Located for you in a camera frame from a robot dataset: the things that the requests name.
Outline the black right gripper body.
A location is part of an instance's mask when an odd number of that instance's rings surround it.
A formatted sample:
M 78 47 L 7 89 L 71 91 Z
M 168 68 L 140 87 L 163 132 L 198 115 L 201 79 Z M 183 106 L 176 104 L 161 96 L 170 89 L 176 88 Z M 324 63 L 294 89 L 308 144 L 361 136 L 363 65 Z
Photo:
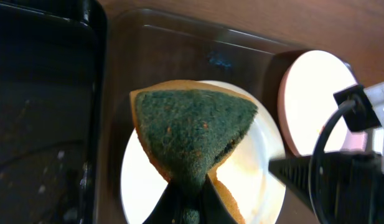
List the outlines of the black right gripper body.
M 320 223 L 384 224 L 384 173 L 379 153 L 312 156 L 309 195 Z

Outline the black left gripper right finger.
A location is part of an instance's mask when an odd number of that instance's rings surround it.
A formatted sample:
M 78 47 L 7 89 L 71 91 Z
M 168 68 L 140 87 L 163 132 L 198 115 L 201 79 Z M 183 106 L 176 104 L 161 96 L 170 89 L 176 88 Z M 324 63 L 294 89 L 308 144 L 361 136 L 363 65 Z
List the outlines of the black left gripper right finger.
M 222 202 L 208 175 L 199 193 L 200 224 L 237 224 Z

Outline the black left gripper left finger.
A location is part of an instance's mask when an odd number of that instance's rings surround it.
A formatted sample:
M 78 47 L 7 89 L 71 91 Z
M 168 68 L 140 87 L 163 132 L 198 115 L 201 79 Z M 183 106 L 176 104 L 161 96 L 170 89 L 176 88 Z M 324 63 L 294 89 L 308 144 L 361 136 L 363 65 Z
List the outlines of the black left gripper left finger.
M 168 183 L 143 224 L 181 224 L 181 192 L 175 183 Z

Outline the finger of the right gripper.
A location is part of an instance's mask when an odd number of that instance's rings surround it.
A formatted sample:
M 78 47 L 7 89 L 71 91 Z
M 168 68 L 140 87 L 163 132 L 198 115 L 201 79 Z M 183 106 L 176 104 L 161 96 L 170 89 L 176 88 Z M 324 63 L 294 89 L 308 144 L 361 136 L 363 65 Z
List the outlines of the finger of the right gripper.
M 312 208 L 309 195 L 310 156 L 271 159 L 268 170 L 289 188 L 307 207 Z

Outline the white plate with sauce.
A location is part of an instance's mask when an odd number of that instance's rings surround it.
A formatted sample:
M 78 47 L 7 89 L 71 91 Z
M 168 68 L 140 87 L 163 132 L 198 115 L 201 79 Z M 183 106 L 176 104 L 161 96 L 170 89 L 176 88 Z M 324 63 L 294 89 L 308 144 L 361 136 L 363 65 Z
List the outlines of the white plate with sauce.
M 275 223 L 283 206 L 285 186 L 268 171 L 269 160 L 284 158 L 279 130 L 268 110 L 253 99 L 258 113 L 248 134 L 213 174 L 217 189 L 227 189 L 242 223 Z M 149 159 L 133 132 L 121 169 L 121 200 L 126 221 L 143 223 L 161 197 L 167 182 Z

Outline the pink-rimmed plate with sauce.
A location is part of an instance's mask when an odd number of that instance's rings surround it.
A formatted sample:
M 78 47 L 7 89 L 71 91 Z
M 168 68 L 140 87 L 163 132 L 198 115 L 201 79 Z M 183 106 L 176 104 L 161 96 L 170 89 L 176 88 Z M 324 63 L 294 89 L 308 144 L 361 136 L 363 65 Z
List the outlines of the pink-rimmed plate with sauce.
M 335 55 L 312 50 L 286 70 L 278 92 L 282 134 L 296 156 L 311 155 L 327 120 L 338 109 L 333 94 L 357 81 Z

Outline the green and yellow sponge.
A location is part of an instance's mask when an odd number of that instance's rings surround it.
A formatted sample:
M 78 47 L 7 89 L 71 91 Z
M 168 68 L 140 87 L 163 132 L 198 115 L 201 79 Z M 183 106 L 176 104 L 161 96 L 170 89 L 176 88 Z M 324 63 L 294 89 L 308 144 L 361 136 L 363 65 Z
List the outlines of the green and yellow sponge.
M 171 80 L 129 94 L 133 124 L 158 173 L 181 192 L 181 223 L 199 223 L 205 176 L 249 131 L 257 105 L 235 91 L 193 80 Z

